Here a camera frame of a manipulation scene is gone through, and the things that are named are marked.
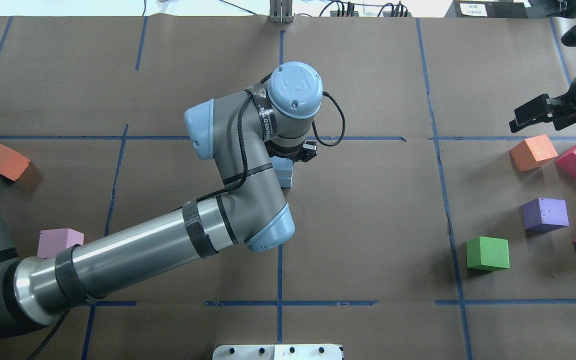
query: gray robotic arm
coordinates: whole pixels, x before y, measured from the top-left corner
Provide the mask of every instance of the gray robotic arm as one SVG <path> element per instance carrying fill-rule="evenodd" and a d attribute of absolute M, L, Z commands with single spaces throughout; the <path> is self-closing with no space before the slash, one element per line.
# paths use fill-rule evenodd
<path fill-rule="evenodd" d="M 268 154 L 313 151 L 306 133 L 322 93 L 317 72 L 292 62 L 246 91 L 189 109 L 190 140 L 201 159 L 214 159 L 224 189 L 54 258 L 20 260 L 0 214 L 0 338 L 54 324 L 66 310 L 233 244 L 264 251 L 290 239 L 295 224 Z"/>

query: green cube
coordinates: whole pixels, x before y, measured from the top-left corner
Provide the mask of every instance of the green cube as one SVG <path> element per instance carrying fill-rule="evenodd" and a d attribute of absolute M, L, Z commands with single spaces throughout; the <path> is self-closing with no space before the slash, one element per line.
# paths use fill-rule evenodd
<path fill-rule="evenodd" d="M 468 269 L 500 271 L 510 269 L 508 240 L 480 236 L 466 241 Z"/>

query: white floor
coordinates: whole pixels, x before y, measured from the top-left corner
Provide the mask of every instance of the white floor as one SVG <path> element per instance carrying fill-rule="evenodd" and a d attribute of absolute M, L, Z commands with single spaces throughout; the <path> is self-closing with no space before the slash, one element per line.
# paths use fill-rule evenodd
<path fill-rule="evenodd" d="M 229 0 L 257 14 L 269 13 L 268 0 Z M 403 3 L 416 18 L 443 18 L 452 0 L 406 0 Z M 327 0 L 293 0 L 295 14 L 318 16 Z M 357 3 L 380 5 L 379 0 Z M 356 6 L 359 16 L 376 16 L 379 7 Z M 141 16 L 144 0 L 0 0 L 0 16 Z M 157 13 L 175 16 L 246 16 L 242 11 L 219 0 L 146 0 L 146 15 Z"/>

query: white label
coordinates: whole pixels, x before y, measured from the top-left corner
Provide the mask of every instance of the white label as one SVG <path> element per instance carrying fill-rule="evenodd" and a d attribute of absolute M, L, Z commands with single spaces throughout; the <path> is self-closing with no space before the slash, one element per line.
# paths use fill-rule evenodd
<path fill-rule="evenodd" d="M 488 16 L 486 5 L 484 4 L 459 4 L 461 13 L 466 16 Z"/>

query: orange cube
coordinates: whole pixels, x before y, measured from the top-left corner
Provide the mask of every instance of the orange cube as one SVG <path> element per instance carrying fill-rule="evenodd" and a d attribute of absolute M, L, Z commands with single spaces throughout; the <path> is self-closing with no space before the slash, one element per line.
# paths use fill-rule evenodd
<path fill-rule="evenodd" d="M 0 174 L 13 182 L 24 173 L 30 160 L 17 151 L 0 144 Z"/>
<path fill-rule="evenodd" d="M 522 140 L 510 150 L 510 155 L 519 171 L 536 169 L 558 157 L 555 146 L 546 134 Z"/>

